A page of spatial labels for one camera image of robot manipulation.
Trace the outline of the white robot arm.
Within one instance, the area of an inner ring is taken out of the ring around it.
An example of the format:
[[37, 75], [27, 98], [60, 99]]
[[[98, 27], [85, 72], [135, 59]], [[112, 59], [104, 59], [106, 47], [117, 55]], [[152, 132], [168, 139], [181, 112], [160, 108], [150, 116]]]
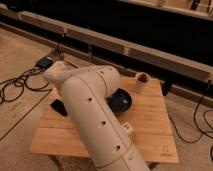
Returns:
[[106, 101], [120, 86], [116, 68], [93, 65], [73, 69], [57, 61], [44, 78], [56, 87], [98, 171], [150, 171]]

